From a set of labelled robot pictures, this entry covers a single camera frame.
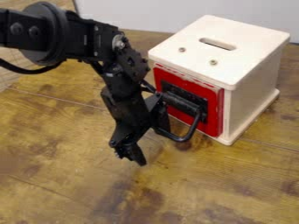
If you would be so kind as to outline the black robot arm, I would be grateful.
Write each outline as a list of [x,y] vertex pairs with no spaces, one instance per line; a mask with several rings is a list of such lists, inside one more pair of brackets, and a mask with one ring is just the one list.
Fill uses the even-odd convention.
[[100,96],[116,122],[109,147],[119,158],[145,165],[137,141],[148,130],[168,129],[170,122],[163,97],[145,81],[148,61],[119,28],[37,2],[21,11],[0,8],[0,46],[40,66],[29,70],[0,58],[0,67],[19,74],[45,73],[67,60],[91,65],[105,83]]

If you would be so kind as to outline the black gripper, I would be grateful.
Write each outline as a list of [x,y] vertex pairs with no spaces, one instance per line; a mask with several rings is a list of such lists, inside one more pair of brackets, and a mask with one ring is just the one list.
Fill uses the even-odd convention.
[[100,92],[116,121],[108,145],[120,158],[135,161],[140,166],[144,166],[147,161],[137,145],[139,139],[149,129],[159,135],[163,134],[160,130],[171,131],[167,108],[157,106],[159,95],[147,81],[128,86],[119,83],[107,84]]

